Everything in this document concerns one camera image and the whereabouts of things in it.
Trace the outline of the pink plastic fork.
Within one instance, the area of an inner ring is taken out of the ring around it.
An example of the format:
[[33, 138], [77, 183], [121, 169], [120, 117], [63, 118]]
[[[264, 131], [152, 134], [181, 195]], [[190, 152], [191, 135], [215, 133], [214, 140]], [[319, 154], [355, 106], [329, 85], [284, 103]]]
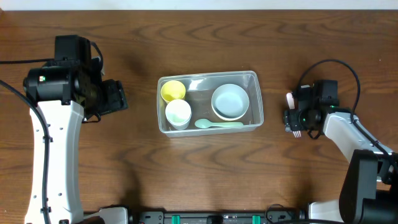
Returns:
[[[287, 93], [287, 94], [286, 94], [286, 99], [287, 99], [287, 104], [288, 104], [289, 108], [290, 108], [291, 110], [293, 110], [293, 109], [295, 108], [295, 103], [294, 103], [294, 98], [293, 98], [293, 96], [292, 96], [292, 93]], [[294, 135], [296, 138], [301, 138], [301, 137], [302, 137], [300, 131], [292, 131], [292, 133], [293, 133], [293, 135]]]

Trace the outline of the yellow plastic cup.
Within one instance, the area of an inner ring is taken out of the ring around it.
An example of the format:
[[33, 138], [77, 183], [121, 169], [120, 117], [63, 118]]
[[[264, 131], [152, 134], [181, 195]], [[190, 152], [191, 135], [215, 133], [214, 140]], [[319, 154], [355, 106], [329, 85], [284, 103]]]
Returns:
[[166, 103], [173, 100], [184, 100], [185, 94], [185, 85], [177, 80], [167, 81], [160, 89], [160, 95]]

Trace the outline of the white plastic cup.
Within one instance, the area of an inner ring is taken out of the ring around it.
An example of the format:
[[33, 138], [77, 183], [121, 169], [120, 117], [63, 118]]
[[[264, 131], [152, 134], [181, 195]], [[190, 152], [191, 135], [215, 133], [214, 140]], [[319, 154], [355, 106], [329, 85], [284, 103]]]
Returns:
[[167, 121], [174, 126], [187, 124], [192, 117], [192, 109], [185, 100], [172, 100], [165, 109]]

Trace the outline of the grey plastic bowl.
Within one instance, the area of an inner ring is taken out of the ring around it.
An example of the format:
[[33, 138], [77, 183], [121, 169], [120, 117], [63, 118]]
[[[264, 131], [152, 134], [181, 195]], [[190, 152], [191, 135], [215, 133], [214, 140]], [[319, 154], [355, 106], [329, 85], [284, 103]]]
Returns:
[[211, 107], [219, 110], [232, 110], [242, 108], [248, 110], [249, 97], [246, 91], [235, 84], [219, 86], [212, 94]]

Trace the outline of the mint green plastic spoon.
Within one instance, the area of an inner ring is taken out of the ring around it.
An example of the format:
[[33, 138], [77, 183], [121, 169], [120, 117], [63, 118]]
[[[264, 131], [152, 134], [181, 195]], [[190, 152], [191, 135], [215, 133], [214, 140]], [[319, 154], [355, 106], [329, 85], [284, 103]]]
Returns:
[[216, 128], [234, 128], [234, 127], [239, 127], [243, 126], [242, 122], [212, 122], [208, 119], [198, 119], [195, 121], [195, 126], [197, 128], [211, 128], [211, 127], [216, 127]]

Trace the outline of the white plastic bowl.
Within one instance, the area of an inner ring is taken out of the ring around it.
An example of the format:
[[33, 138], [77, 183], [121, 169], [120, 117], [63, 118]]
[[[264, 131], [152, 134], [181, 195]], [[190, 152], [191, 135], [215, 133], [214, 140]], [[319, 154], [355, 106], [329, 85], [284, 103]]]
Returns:
[[219, 110], [218, 108], [213, 108], [213, 112], [224, 121], [236, 121], [242, 118], [247, 111], [242, 108], [232, 110]]

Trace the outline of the grey plastic cup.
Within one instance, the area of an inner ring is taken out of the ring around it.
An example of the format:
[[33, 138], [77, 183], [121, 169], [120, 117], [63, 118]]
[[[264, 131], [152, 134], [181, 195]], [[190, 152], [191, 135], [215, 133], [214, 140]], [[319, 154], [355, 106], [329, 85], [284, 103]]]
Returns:
[[171, 124], [171, 125], [172, 125], [172, 127], [173, 127], [174, 129], [176, 129], [176, 130], [178, 130], [178, 131], [181, 131], [181, 130], [184, 130], [184, 129], [187, 129], [187, 128], [188, 128], [189, 122], [187, 122], [187, 123]]

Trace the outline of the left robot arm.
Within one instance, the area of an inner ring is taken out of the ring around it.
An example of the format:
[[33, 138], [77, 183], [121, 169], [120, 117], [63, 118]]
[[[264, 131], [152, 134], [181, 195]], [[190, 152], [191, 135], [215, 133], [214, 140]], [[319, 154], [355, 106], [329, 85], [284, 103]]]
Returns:
[[23, 86], [33, 107], [32, 191], [25, 223], [89, 222], [80, 201], [78, 142], [82, 124], [128, 107], [120, 81], [103, 80], [103, 56], [79, 35], [55, 38], [55, 57], [33, 68]]

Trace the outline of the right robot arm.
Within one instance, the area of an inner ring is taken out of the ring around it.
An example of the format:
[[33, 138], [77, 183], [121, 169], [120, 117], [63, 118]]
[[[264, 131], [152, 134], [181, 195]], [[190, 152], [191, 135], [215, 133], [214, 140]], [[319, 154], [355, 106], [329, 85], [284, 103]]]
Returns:
[[338, 83], [317, 80], [286, 94], [284, 125], [296, 138], [326, 136], [349, 162], [337, 200], [313, 202], [311, 220], [397, 223], [397, 154], [381, 144], [350, 110], [339, 107]]

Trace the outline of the clear plastic container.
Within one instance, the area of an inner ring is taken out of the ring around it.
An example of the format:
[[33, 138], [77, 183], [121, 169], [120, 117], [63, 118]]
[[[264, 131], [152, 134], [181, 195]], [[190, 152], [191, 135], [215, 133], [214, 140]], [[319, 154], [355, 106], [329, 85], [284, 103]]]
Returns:
[[[192, 109], [189, 126], [187, 129], [181, 131], [174, 129], [167, 121], [165, 109], [168, 103], [160, 95], [160, 89], [170, 80], [177, 80], [185, 85], [186, 94], [184, 100]], [[240, 86], [246, 91], [249, 97], [250, 104], [246, 114], [236, 121], [224, 121], [220, 119], [215, 115], [211, 107], [213, 92], [224, 84]], [[252, 131], [264, 122], [261, 88], [257, 75], [254, 71], [248, 70], [162, 77], [159, 79], [157, 85], [157, 117], [160, 131], [170, 138]], [[243, 126], [202, 129], [195, 126], [195, 121], [198, 119], [208, 119], [212, 122], [242, 122]]]

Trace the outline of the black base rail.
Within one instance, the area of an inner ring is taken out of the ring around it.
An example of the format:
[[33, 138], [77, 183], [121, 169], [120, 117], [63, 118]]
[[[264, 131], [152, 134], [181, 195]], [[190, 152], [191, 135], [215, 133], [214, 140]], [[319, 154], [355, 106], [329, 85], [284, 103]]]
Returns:
[[133, 221], [138, 224], [267, 224], [285, 220], [306, 219], [303, 210], [271, 208], [251, 213], [170, 213], [142, 212]]

